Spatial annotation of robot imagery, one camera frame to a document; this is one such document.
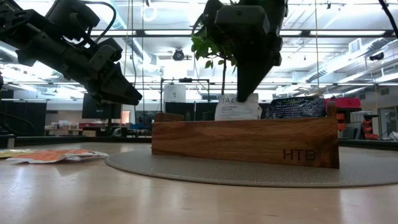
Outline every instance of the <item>light fixture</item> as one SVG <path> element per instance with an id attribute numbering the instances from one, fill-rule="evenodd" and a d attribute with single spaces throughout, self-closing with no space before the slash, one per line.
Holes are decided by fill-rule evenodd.
<path id="1" fill-rule="evenodd" d="M 147 7 L 145 7 L 145 8 L 144 8 L 144 6 L 141 7 L 141 16 L 142 16 L 142 19 L 144 21 L 150 22 L 150 21 L 153 21 L 154 19 L 156 19 L 156 17 L 157 17 L 157 8 L 150 5 L 151 4 L 150 0 L 146 0 L 146 1 L 147 1 Z M 147 17 L 146 14 L 145 14 L 145 11 L 147 9 L 151 9 L 152 10 L 152 15 L 150 17 Z"/>
<path id="2" fill-rule="evenodd" d="M 345 82 L 353 81 L 354 79 L 359 78 L 361 76 L 362 76 L 362 74 L 360 74 L 360 73 L 355 74 L 355 75 L 350 75 L 349 77 L 346 77 L 346 78 L 340 80 L 338 83 L 345 83 Z"/>
<path id="3" fill-rule="evenodd" d="M 59 83 L 59 82 L 57 82 L 56 83 L 57 85 L 80 85 L 80 83 Z"/>
<path id="4" fill-rule="evenodd" d="M 35 99 L 20 99 L 20 100 L 23 100 L 23 101 L 46 101 L 47 99 L 38 99 L 38 98 L 35 98 Z"/>
<path id="5" fill-rule="evenodd" d="M 371 86 L 373 83 L 337 83 L 340 86 Z"/>
<path id="6" fill-rule="evenodd" d="M 48 99 L 49 101 L 83 101 L 82 99 Z"/>
<path id="7" fill-rule="evenodd" d="M 393 73 L 393 74 L 390 74 L 390 75 L 384 75 L 384 76 L 382 76 L 380 78 L 377 78 L 375 81 L 376 81 L 376 83 L 380 83 L 380 82 L 386 82 L 386 81 L 394 80 L 396 78 L 398 78 L 398 73 Z"/>
<path id="8" fill-rule="evenodd" d="M 364 90 L 365 88 L 366 88 L 366 87 L 357 88 L 357 89 L 354 89 L 354 90 L 347 91 L 347 92 L 345 92 L 344 94 L 356 93 L 357 91 Z"/>
<path id="9" fill-rule="evenodd" d="M 341 95 L 341 93 L 324 94 L 323 97 L 325 99 L 329 99 L 332 98 L 333 96 L 338 96 L 338 95 Z"/>
<path id="10" fill-rule="evenodd" d="M 25 85 L 46 85 L 47 82 L 8 82 L 10 84 L 25 84 Z"/>
<path id="11" fill-rule="evenodd" d="M 191 35 L 190 30 L 146 30 L 146 35 Z"/>
<path id="12" fill-rule="evenodd" d="M 92 36 L 101 35 L 103 30 L 93 30 L 91 31 Z M 135 30 L 109 30 L 106 32 L 107 36 L 126 36 L 126 35 L 137 35 Z"/>
<path id="13" fill-rule="evenodd" d="M 355 35 L 355 36 L 367 36 L 367 35 L 383 35 L 386 31 L 384 30 L 318 30 L 318 35 Z M 315 36 L 317 32 L 311 31 L 310 35 Z"/>
<path id="14" fill-rule="evenodd" d="M 398 83 L 380 83 L 379 86 L 398 86 Z"/>
<path id="15" fill-rule="evenodd" d="M 285 36 L 285 35 L 301 35 L 302 31 L 301 30 L 281 30 L 279 31 L 279 35 Z"/>
<path id="16" fill-rule="evenodd" d="M 28 90 L 28 91 L 36 91 L 36 89 L 34 87 L 28 86 L 28 85 L 23 85 L 23 84 L 21 84 L 21 85 L 9 84 L 8 86 L 15 87 L 15 88 L 20 88 L 20 89 Z"/>
<path id="17" fill-rule="evenodd" d="M 4 51 L 4 52 L 7 53 L 7 54 L 13 55 L 13 56 L 15 56 L 15 57 L 18 56 L 17 53 L 15 53 L 15 51 L 9 50 L 9 49 L 7 49 L 7 48 L 5 48 L 5 47 L 1 47 L 1 46 L 0 46 L 0 50 Z"/>

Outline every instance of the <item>wooden box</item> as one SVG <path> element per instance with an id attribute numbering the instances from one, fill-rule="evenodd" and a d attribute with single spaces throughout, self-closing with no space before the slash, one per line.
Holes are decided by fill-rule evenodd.
<path id="1" fill-rule="evenodd" d="M 339 168 L 334 102 L 328 117 L 155 122 L 152 153 Z"/>

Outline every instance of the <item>computer screen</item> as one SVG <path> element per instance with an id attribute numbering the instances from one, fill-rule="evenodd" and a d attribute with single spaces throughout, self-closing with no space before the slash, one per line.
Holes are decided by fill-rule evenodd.
<path id="1" fill-rule="evenodd" d="M 89 94 L 85 94 L 81 118 L 108 119 L 110 117 L 112 119 L 120 119 L 121 108 L 121 104 L 118 103 L 103 103 L 102 105 L 98 105 Z"/>

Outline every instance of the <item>fluorescent light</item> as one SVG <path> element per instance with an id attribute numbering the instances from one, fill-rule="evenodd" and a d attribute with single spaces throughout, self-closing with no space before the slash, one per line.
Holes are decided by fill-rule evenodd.
<path id="1" fill-rule="evenodd" d="M 355 75 L 351 75 L 349 77 L 346 77 L 346 78 L 340 80 L 338 83 L 344 83 L 344 82 L 353 81 L 354 79 L 359 78 L 361 76 L 362 76 L 362 74 L 360 74 L 360 73 L 359 74 L 355 74 Z"/>
<path id="2" fill-rule="evenodd" d="M 20 89 L 23 89 L 23 90 L 28 90 L 28 91 L 36 91 L 36 89 L 34 87 L 28 86 L 28 85 L 23 85 L 23 84 L 21 84 L 21 85 L 9 84 L 9 86 L 15 87 L 15 88 L 20 88 Z"/>
<path id="3" fill-rule="evenodd" d="M 301 35 L 301 30 L 281 30 L 279 35 Z"/>
<path id="4" fill-rule="evenodd" d="M 380 83 L 380 82 L 386 82 L 386 81 L 394 80 L 396 78 L 398 78 L 398 73 L 393 73 L 393 74 L 390 74 L 390 75 L 384 75 L 384 76 L 376 79 L 375 81 L 376 81 L 376 83 Z"/>
<path id="5" fill-rule="evenodd" d="M 191 35 L 191 30 L 147 30 L 146 35 Z"/>
<path id="6" fill-rule="evenodd" d="M 53 85 L 80 85 L 80 83 L 58 83 L 58 82 L 53 82 Z"/>
<path id="7" fill-rule="evenodd" d="M 373 83 L 338 83 L 337 85 L 344 85 L 344 86 L 371 86 L 374 85 Z"/>
<path id="8" fill-rule="evenodd" d="M 46 101 L 47 99 L 36 98 L 36 99 L 20 99 L 20 100 L 22 100 L 22 101 Z"/>
<path id="9" fill-rule="evenodd" d="M 47 82 L 8 82 L 10 84 L 25 84 L 25 85 L 46 85 Z"/>
<path id="10" fill-rule="evenodd" d="M 318 35 L 383 35 L 384 30 L 318 30 Z M 311 31 L 310 35 L 317 35 L 316 31 Z"/>
<path id="11" fill-rule="evenodd" d="M 83 101 L 82 99 L 48 99 L 49 101 Z"/>
<path id="12" fill-rule="evenodd" d="M 329 99 L 329 98 L 331 98 L 332 96 L 338 96 L 338 95 L 341 95 L 341 93 L 324 94 L 323 97 L 324 97 L 325 99 Z"/>
<path id="13" fill-rule="evenodd" d="M 12 56 L 14 56 L 14 57 L 17 57 L 17 56 L 18 56 L 17 53 L 15 53 L 15 51 L 9 50 L 9 49 L 7 49 L 7 48 L 5 48 L 5 47 L 1 47 L 1 46 L 0 46 L 0 50 L 4 51 L 5 53 L 10 54 L 10 55 L 12 55 Z"/>
<path id="14" fill-rule="evenodd" d="M 398 86 L 398 83 L 380 83 L 379 86 Z"/>
<path id="15" fill-rule="evenodd" d="M 366 88 L 366 87 L 357 88 L 357 89 L 354 89 L 354 90 L 347 91 L 347 92 L 345 92 L 344 94 L 352 94 L 352 93 L 355 93 L 355 92 L 357 92 L 357 91 L 363 90 L 363 89 L 365 89 L 365 88 Z"/>
<path id="16" fill-rule="evenodd" d="M 310 86 L 318 86 L 317 83 L 298 83 L 298 85 L 310 85 Z M 319 86 L 328 86 L 328 85 L 333 85 L 333 83 L 319 83 Z"/>
<path id="17" fill-rule="evenodd" d="M 90 35 L 99 36 L 104 32 L 103 30 L 93 30 Z M 124 35 L 137 35 L 135 30 L 109 30 L 106 36 L 124 36 Z"/>

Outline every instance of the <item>table surface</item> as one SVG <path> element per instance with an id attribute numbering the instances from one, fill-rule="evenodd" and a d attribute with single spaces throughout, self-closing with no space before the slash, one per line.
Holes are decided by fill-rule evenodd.
<path id="1" fill-rule="evenodd" d="M 112 154 L 148 145 L 79 143 L 29 149 L 91 149 Z M 122 172 L 108 167 L 103 159 L 58 164 L 0 161 L 0 198 L 2 224 L 374 224 L 398 220 L 396 185 L 283 189 L 196 184 Z"/>

